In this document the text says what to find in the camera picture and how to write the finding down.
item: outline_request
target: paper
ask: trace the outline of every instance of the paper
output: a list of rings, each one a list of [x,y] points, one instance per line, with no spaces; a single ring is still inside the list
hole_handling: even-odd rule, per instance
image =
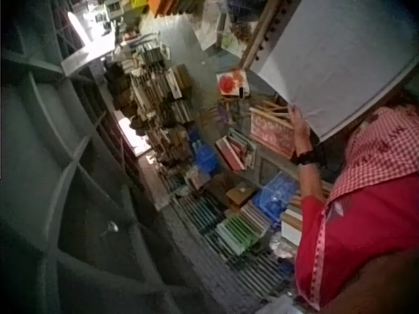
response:
[[[303,0],[272,41],[251,69],[301,108],[322,141],[418,64],[418,28],[397,1]]]

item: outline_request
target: blue plastic crate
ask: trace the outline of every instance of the blue plastic crate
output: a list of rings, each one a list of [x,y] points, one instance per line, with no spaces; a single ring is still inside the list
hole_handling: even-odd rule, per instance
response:
[[[253,197],[252,201],[270,219],[272,226],[278,227],[281,222],[280,215],[287,209],[297,189],[298,183],[280,172]]]
[[[198,148],[195,162],[203,172],[209,175],[213,175],[218,166],[217,155],[205,144]]]

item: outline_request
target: book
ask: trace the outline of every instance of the book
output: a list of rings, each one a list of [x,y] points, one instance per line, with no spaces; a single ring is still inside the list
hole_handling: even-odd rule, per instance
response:
[[[215,142],[215,148],[219,151],[226,164],[233,171],[242,170],[242,163],[239,161],[236,153],[233,151],[231,146],[228,146],[224,137],[220,138]]]
[[[236,162],[238,163],[238,165],[240,166],[240,168],[242,170],[245,169],[244,164],[242,163],[242,161],[240,160],[240,158],[237,156],[237,154],[235,153],[234,149],[232,148],[231,144],[229,141],[227,141],[227,137],[223,137],[223,141],[226,144],[227,148],[231,151],[233,158],[236,160]]]

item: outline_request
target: wooden stick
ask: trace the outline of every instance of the wooden stick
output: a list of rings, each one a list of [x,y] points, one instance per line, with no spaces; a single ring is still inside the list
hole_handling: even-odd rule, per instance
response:
[[[273,102],[271,102],[269,100],[264,100],[263,103],[265,105],[268,105],[268,106],[271,106],[271,107],[278,107],[278,108],[281,108],[281,109],[287,109],[288,110],[288,108],[286,106],[278,105],[277,103],[273,103]]]
[[[259,115],[261,115],[261,116],[263,116],[263,117],[265,117],[265,118],[267,118],[271,121],[278,122],[278,123],[282,124],[283,126],[285,126],[286,128],[289,128],[289,129],[293,130],[293,126],[288,121],[286,121],[284,119],[276,118],[275,116],[272,116],[272,115],[270,115],[270,114],[268,114],[268,113],[266,113],[262,110],[254,108],[254,107],[250,107],[249,110],[251,112],[255,113],[255,114],[259,114]]]

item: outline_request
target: cardboard box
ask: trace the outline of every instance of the cardboard box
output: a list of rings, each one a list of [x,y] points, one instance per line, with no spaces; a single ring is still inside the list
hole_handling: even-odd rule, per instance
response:
[[[254,188],[232,188],[225,195],[230,202],[230,208],[234,211],[239,211],[244,204],[246,204],[252,196],[256,193]]]

